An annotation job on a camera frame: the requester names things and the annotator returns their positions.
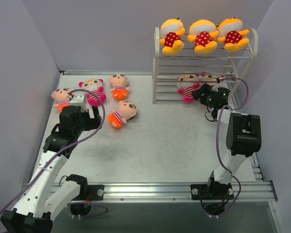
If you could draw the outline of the pink panda plush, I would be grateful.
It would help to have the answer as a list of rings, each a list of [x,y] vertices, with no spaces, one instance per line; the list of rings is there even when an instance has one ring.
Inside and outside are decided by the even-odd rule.
[[[100,106],[106,100],[106,94],[104,92],[102,79],[88,79],[84,82],[79,82],[79,87],[84,90],[88,90],[94,95],[87,93],[87,102],[91,106]]]
[[[206,71],[202,71],[201,80],[206,81],[210,86],[218,84],[217,79],[221,82],[225,78],[224,74],[208,74]]]
[[[183,102],[190,103],[195,101],[192,93],[200,88],[198,76],[196,74],[182,74],[177,77],[178,93],[183,95]]]

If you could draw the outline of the pink panda plush front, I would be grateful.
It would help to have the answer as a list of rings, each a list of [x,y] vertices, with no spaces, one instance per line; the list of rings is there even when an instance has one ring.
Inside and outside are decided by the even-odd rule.
[[[224,74],[208,74],[206,71],[202,71],[201,80],[206,81],[210,86],[218,84],[217,79],[221,82],[225,78]]]

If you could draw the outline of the pink panda plush back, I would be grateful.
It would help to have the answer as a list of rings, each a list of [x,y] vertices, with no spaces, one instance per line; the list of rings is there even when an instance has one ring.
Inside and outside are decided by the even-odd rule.
[[[79,87],[84,90],[88,90],[94,95],[87,93],[87,102],[91,106],[100,106],[106,100],[106,94],[104,92],[102,79],[88,79],[84,82],[79,82]]]

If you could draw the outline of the yellow plush red dotted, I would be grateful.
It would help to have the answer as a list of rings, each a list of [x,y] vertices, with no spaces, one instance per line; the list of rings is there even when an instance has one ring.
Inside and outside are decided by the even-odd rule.
[[[160,28],[160,46],[164,55],[175,55],[184,48],[185,28],[179,17],[166,20]]]
[[[247,38],[249,30],[243,30],[243,22],[236,18],[227,18],[216,27],[218,31],[217,42],[224,44],[228,52],[237,52],[244,49],[250,42]]]
[[[197,54],[208,54],[216,50],[218,31],[215,24],[206,19],[200,19],[189,27],[187,40],[194,43]]]

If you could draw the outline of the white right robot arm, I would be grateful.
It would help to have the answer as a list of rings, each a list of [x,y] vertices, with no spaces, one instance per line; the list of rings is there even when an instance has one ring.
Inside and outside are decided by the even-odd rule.
[[[217,122],[216,151],[219,152],[220,128],[226,126],[224,157],[218,155],[219,166],[211,173],[207,184],[192,185],[192,197],[198,200],[233,199],[232,180],[239,167],[261,148],[261,123],[258,115],[242,114],[228,104],[230,90],[218,85],[203,84],[193,92],[193,98],[211,109]]]

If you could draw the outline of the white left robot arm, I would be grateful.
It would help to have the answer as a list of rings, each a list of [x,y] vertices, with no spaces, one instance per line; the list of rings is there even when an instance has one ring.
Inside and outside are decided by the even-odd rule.
[[[49,192],[60,170],[68,161],[73,149],[84,139],[84,131],[97,133],[104,117],[96,106],[92,107],[93,117],[80,106],[65,107],[57,123],[46,138],[41,158],[33,177],[23,191],[12,201],[12,210],[4,209],[0,220],[9,233],[49,233],[57,215],[74,198],[82,200],[90,191],[87,179],[71,174],[61,188],[51,197]]]

